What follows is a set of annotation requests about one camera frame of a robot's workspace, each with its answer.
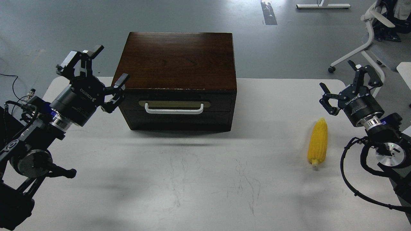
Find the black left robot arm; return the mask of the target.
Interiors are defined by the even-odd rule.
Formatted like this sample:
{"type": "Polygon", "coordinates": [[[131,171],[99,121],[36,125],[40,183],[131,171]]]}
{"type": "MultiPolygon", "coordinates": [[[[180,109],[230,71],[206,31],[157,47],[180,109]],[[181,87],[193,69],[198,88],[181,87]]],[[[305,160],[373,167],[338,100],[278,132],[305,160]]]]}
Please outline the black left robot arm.
{"type": "Polygon", "coordinates": [[[14,189],[1,180],[1,228],[14,230],[31,216],[34,194],[46,177],[74,178],[75,169],[53,163],[48,147],[63,140],[72,124],[79,127],[91,118],[98,107],[112,113],[125,99],[124,73],[114,86],[107,87],[92,72],[92,61],[104,49],[96,45],[91,51],[71,51],[56,73],[69,85],[47,102],[31,89],[18,101],[6,101],[1,108],[1,177],[7,164],[26,180],[14,189]]]}

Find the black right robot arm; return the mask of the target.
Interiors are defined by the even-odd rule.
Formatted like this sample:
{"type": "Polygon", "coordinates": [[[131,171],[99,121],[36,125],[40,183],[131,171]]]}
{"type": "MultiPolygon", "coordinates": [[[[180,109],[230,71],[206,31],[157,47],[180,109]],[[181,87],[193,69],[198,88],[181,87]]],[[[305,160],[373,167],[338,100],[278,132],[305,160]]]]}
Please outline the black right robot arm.
{"type": "Polygon", "coordinates": [[[329,91],[320,83],[323,96],[320,104],[330,115],[343,111],[354,127],[364,127],[366,136],[354,137],[345,146],[340,160],[340,171],[343,181],[354,193],[354,196],[391,210],[410,214],[410,206],[394,206],[371,199],[352,186],[344,172],[345,156],[354,144],[363,144],[360,154],[361,167],[372,175],[387,177],[395,183],[395,194],[410,203],[410,174],[402,177],[396,169],[410,166],[410,136],[399,130],[402,117],[393,113],[384,117],[384,110],[378,104],[371,90],[381,87],[382,80],[375,69],[370,66],[356,65],[349,60],[348,64],[355,72],[353,82],[338,94],[329,91]]]}

